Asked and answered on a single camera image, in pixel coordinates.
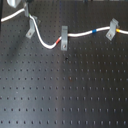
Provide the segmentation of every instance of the blue band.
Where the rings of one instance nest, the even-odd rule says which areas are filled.
[[[96,29],[92,30],[92,33],[96,33]]]

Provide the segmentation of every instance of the cable clamp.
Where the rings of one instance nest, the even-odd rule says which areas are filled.
[[[68,48],[68,27],[67,26],[62,26],[61,37],[62,37],[61,50],[67,51],[67,48]]]
[[[35,19],[37,25],[39,25],[40,24],[40,20],[38,20],[36,16],[33,16],[33,18]],[[35,25],[34,25],[34,22],[33,22],[32,19],[29,20],[29,25],[30,25],[30,29],[27,32],[26,37],[31,39],[33,34],[35,33]]]
[[[116,19],[112,19],[112,21],[110,22],[110,30],[108,31],[108,33],[106,34],[106,37],[111,41],[113,39],[113,37],[116,34],[116,29],[119,28],[118,25],[118,21]]]

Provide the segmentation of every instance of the white cable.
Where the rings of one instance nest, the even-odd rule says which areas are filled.
[[[119,33],[128,34],[128,31],[119,30]]]
[[[7,21],[13,17],[15,17],[16,15],[20,14],[21,12],[24,12],[24,8],[23,9],[20,9],[19,11],[15,12],[14,14],[10,15],[10,16],[7,16],[5,18],[2,18],[1,19],[1,22],[4,22],[4,21]]]
[[[48,49],[53,49],[55,46],[56,46],[56,42],[53,44],[53,45],[47,45],[46,43],[44,43],[44,41],[41,39],[41,36],[40,36],[40,33],[39,33],[39,30],[38,30],[38,27],[37,27],[37,24],[36,24],[36,21],[35,21],[35,19],[30,15],[30,18],[33,20],[33,22],[34,22],[34,25],[35,25],[35,28],[36,28],[36,32],[37,32],[37,35],[38,35],[38,37],[39,37],[39,40],[40,40],[40,42],[41,42],[41,44],[44,46],[44,47],[46,47],[46,48],[48,48]]]
[[[109,30],[110,27],[102,27],[102,28],[97,28],[96,31],[99,32],[99,31],[104,31],[104,30]]]
[[[89,34],[91,34],[91,33],[92,33],[92,31],[83,32],[83,33],[78,33],[78,34],[69,33],[68,36],[69,36],[69,37],[80,37],[80,36],[89,35]]]
[[[108,30],[108,29],[110,29],[110,27],[102,27],[102,28],[96,29],[96,32],[103,31],[103,30]],[[77,34],[69,33],[68,36],[69,37],[80,37],[80,36],[89,35],[91,33],[93,33],[93,32],[92,31],[88,31],[88,32],[77,33]]]

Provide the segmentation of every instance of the mounting hardware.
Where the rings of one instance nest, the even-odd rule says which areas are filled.
[[[29,16],[29,9],[28,9],[28,3],[27,2],[23,2],[23,6],[24,6],[24,12],[25,12],[25,16],[28,17]]]
[[[116,34],[116,29],[119,28],[118,25],[118,21],[116,19],[112,19],[112,21],[110,22],[110,30],[108,31],[108,33],[106,34],[106,37],[111,41],[113,39],[113,37]]]
[[[35,16],[33,16],[33,17],[34,17],[34,19],[36,20],[37,25],[39,25],[40,20],[38,20],[37,17],[35,17]],[[30,29],[29,29],[29,31],[27,32],[26,37],[28,37],[29,39],[31,39],[32,36],[33,36],[33,34],[34,34],[34,32],[35,32],[35,25],[34,25],[32,19],[29,20],[29,24],[30,24]]]
[[[68,27],[67,26],[62,26],[61,37],[62,37],[61,50],[67,51],[67,48],[68,48]]]

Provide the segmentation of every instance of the dark background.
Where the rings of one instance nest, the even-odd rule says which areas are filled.
[[[3,17],[18,9],[4,2]],[[128,3],[39,1],[30,6],[40,20],[47,44],[61,35],[61,26],[79,33],[109,26],[112,18],[128,30]],[[1,128],[127,128],[128,35],[107,31],[68,39],[44,48],[35,33],[25,37],[24,13],[2,23],[0,38]]]

